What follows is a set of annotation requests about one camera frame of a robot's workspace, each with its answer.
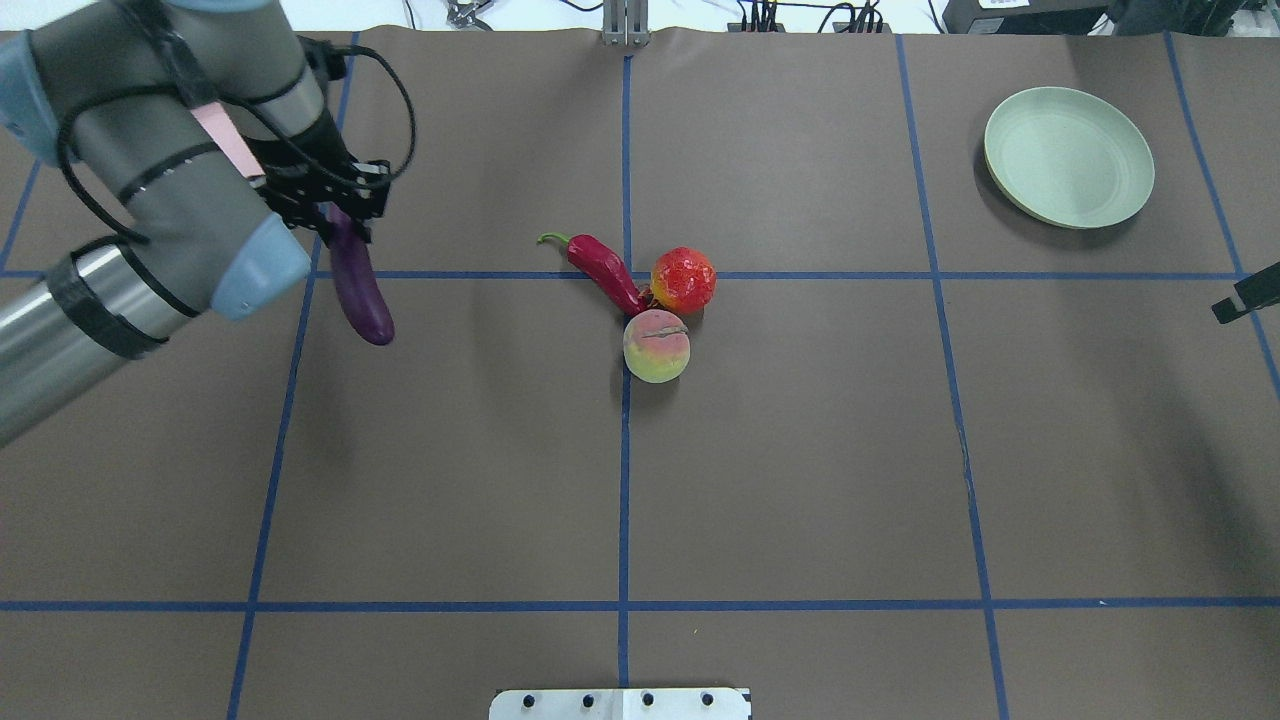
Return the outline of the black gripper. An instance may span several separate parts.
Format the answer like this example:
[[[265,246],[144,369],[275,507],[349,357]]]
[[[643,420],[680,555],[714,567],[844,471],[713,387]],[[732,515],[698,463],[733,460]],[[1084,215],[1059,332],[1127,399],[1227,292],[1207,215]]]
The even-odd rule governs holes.
[[[370,223],[384,214],[393,182],[390,163],[352,155],[324,105],[292,136],[264,105],[252,105],[250,114],[268,132],[266,140],[252,138],[250,150],[264,170],[257,192],[269,208],[288,227],[316,231],[325,243],[339,234],[371,243]]]

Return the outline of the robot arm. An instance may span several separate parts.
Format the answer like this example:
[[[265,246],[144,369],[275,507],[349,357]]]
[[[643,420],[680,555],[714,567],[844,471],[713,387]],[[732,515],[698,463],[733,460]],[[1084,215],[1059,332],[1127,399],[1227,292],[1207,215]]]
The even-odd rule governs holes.
[[[396,334],[369,256],[401,170],[358,160],[326,104],[360,45],[278,1],[97,1],[3,41],[3,127],[106,227],[3,309],[9,445],[205,313],[241,320],[332,255],[360,337]]]

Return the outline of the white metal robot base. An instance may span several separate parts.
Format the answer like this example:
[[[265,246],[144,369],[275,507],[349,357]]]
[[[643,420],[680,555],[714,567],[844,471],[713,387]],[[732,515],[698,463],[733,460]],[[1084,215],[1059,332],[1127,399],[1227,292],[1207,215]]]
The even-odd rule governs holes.
[[[489,719],[751,719],[750,691],[731,687],[502,691]]]

